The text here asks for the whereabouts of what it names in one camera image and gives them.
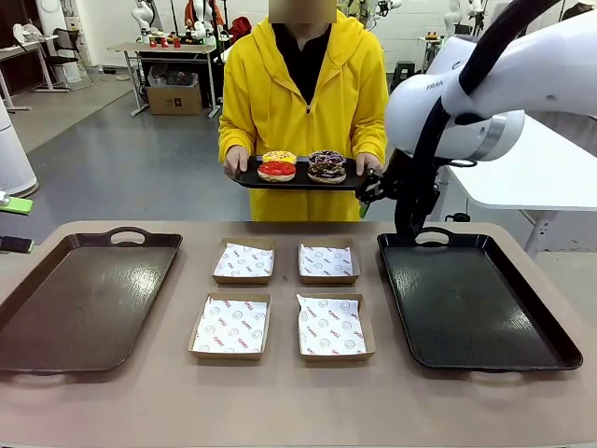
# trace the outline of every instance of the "yellow hoodie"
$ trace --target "yellow hoodie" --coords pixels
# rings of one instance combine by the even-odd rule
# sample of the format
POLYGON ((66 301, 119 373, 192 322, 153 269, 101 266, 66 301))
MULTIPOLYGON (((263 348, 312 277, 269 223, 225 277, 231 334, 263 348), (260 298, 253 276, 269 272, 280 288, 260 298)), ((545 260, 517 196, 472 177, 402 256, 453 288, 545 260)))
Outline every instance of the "yellow hoodie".
MULTIPOLYGON (((388 101, 383 52, 377 38, 338 11, 310 105, 288 75, 268 19, 230 52, 224 75, 219 159, 240 145, 251 155, 276 149, 297 156, 331 149, 345 157, 374 154, 382 163, 388 101)), ((358 220, 351 191, 253 189, 253 220, 358 220)))

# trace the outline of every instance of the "hand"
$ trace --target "hand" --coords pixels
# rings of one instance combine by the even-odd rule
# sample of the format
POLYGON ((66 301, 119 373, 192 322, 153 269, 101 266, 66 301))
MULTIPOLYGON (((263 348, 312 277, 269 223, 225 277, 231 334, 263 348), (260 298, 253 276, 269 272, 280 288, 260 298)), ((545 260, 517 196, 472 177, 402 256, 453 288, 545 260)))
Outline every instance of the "hand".
POLYGON ((228 150, 224 161, 224 172, 229 176, 236 175, 238 170, 246 171, 246 164, 249 160, 249 151, 244 147, 235 145, 228 150))
POLYGON ((361 152, 356 155, 356 175, 363 174, 365 172, 365 167, 371 168, 374 171, 383 170, 382 163, 377 157, 368 152, 361 152))

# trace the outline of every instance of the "person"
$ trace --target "person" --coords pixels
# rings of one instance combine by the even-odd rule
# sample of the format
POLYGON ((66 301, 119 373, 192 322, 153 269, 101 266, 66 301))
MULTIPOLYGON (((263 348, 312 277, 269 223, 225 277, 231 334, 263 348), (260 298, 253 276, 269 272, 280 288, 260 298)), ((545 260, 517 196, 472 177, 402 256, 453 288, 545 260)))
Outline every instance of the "person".
MULTIPOLYGON (((388 88, 382 47, 336 0, 270 1, 270 15, 230 52, 219 159, 228 175, 250 155, 335 150, 357 172, 381 170, 388 88)), ((251 189, 253 220, 354 221, 353 191, 251 189)))
POLYGON ((573 7, 569 7, 562 15, 562 20, 572 19, 580 14, 589 12, 595 6, 595 0, 578 0, 573 7))

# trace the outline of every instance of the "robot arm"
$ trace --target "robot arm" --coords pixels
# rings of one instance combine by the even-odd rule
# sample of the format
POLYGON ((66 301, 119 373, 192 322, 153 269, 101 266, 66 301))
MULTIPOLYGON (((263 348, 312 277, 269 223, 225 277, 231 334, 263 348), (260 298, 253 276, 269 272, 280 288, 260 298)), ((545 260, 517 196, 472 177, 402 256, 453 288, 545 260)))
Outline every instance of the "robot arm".
POLYGON ((192 5, 195 9, 195 17, 197 21, 194 24, 193 37, 196 39, 203 39, 209 37, 214 33, 212 26, 212 7, 209 6, 208 0, 192 0, 192 5))
POLYGON ((375 15, 373 16, 373 20, 386 17, 392 9, 397 9, 401 6, 402 0, 380 0, 375 6, 375 15))
POLYGON ((430 72, 407 79, 393 92, 386 131, 399 150, 385 173, 369 175, 356 195, 365 203, 395 199, 396 231, 402 236, 414 238, 433 210, 438 167, 456 160, 493 160, 514 146, 524 117, 516 109, 597 111, 592 81, 597 62, 587 57, 597 50, 597 12, 510 44, 555 3, 513 0, 477 45, 449 39, 430 72), (515 129, 509 136, 488 142, 494 123, 497 129, 510 122, 515 129))
POLYGON ((131 11, 132 17, 139 23, 139 28, 149 32, 151 28, 163 31, 160 15, 156 11, 155 0, 135 0, 137 8, 131 11))
POLYGON ((153 19, 153 11, 147 5, 147 2, 135 0, 137 8, 131 11, 132 17, 139 23, 139 28, 143 31, 149 31, 149 23, 153 19))
POLYGON ((460 0, 450 0, 448 4, 450 12, 444 16, 444 23, 448 35, 454 35, 456 23, 463 19, 463 11, 460 9, 460 0))

